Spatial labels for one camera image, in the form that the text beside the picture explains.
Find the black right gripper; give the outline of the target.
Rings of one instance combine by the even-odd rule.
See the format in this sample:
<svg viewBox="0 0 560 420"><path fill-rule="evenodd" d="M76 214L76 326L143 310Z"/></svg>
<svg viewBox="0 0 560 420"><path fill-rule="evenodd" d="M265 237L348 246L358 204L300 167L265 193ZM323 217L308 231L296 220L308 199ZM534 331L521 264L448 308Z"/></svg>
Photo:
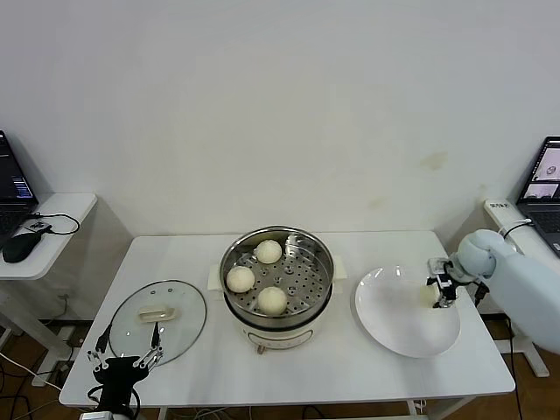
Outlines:
<svg viewBox="0 0 560 420"><path fill-rule="evenodd" d="M453 261L447 261L445 258L431 258L427 265L428 285L436 283L438 278L444 275L444 288L438 290L437 300L432 307L434 309L453 307L457 300L456 288L465 284L464 273L455 267Z"/></svg>

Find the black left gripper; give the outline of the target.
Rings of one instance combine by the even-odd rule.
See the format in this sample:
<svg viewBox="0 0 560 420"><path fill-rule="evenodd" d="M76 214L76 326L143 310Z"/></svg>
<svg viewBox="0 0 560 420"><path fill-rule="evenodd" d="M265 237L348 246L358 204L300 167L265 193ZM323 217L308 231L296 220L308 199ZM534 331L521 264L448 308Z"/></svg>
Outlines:
<svg viewBox="0 0 560 420"><path fill-rule="evenodd" d="M135 390L138 382L147 377L147 368L154 368L163 358L160 327L154 324L150 348L144 356L126 356L106 359L109 343L109 326L98 337L93 350L87 351L87 358L92 364L93 375L98 383L91 393L100 390L97 411L132 411L131 400L136 404L136 411L141 408L140 396Z"/></svg>

